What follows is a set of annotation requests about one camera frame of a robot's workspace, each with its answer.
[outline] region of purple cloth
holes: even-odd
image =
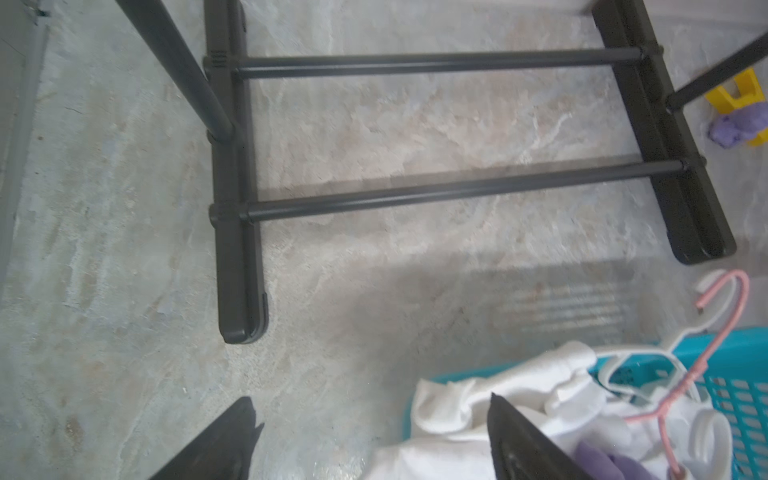
[[[636,460],[608,455],[583,440],[576,447],[574,461],[594,480],[658,480]]]
[[[720,115],[710,125],[710,139],[723,148],[752,140],[768,128],[768,103],[761,101]]]

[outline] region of yellow toy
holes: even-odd
[[[733,79],[736,81],[736,86],[739,88],[740,96],[738,98],[731,97],[722,85],[714,90],[710,90],[704,95],[720,114],[729,114],[738,108],[744,108],[747,105],[766,100],[766,96],[763,94],[763,89],[760,88],[760,84],[757,83],[757,76],[752,68],[748,68],[741,72]],[[754,139],[747,143],[756,147],[767,141],[768,128],[758,133]]]

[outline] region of gray floor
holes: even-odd
[[[166,3],[201,56],[202,2]],[[590,18],[453,0],[245,10],[252,55],[601,46]],[[655,27],[676,84],[758,33]],[[264,198],[637,153],[607,68],[264,81],[254,107]],[[756,278],[765,324],[768,150],[722,151],[707,104],[686,114],[735,257],[677,263],[646,180],[269,222],[269,332],[225,346],[202,125],[113,2],[59,2],[0,312],[3,475],[146,478],[245,395],[252,478],[356,478],[419,377],[653,341],[713,266]]]

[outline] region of blue laundry basket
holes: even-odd
[[[675,355],[690,368],[714,335],[690,337],[675,349]],[[593,373],[604,363],[600,361]],[[433,382],[458,382],[469,377],[489,377],[513,367],[508,363],[468,372],[449,373]],[[619,368],[612,381],[642,386],[671,371],[670,363],[658,356],[633,356]],[[733,478],[768,480],[768,328],[732,332],[712,355],[709,369],[699,381],[707,387],[714,407],[728,418],[733,431]],[[403,438],[411,436],[410,402],[403,418]]]

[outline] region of clothes drying rack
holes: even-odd
[[[768,55],[768,34],[675,91],[642,0],[592,9],[605,48],[423,55],[250,58],[239,0],[205,0],[201,70],[161,0],[117,0],[208,130],[214,178],[219,330],[227,343],[266,331],[260,222],[439,200],[649,177],[674,256],[685,264],[726,257],[736,243],[682,107]],[[610,65],[642,162],[351,194],[259,201],[248,81]]]

